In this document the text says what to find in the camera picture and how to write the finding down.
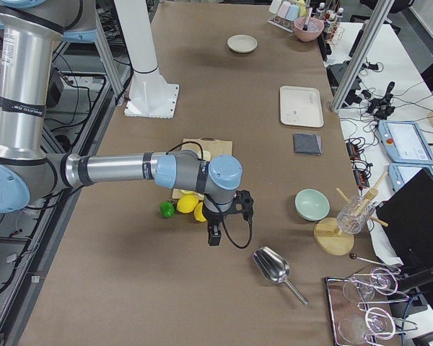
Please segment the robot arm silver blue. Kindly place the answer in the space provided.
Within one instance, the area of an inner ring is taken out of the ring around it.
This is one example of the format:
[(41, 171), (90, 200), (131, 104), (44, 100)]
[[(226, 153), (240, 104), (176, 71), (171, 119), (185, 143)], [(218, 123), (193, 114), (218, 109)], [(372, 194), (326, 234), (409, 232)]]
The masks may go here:
[(233, 156), (205, 160), (176, 146), (166, 152), (123, 156), (47, 154), (41, 139), (57, 41), (94, 42), (93, 1), (0, 1), (4, 26), (0, 70), (0, 213), (10, 213), (55, 191), (99, 182), (152, 180), (202, 194), (208, 243), (227, 234), (225, 218), (253, 217), (253, 199), (240, 189), (242, 166)]

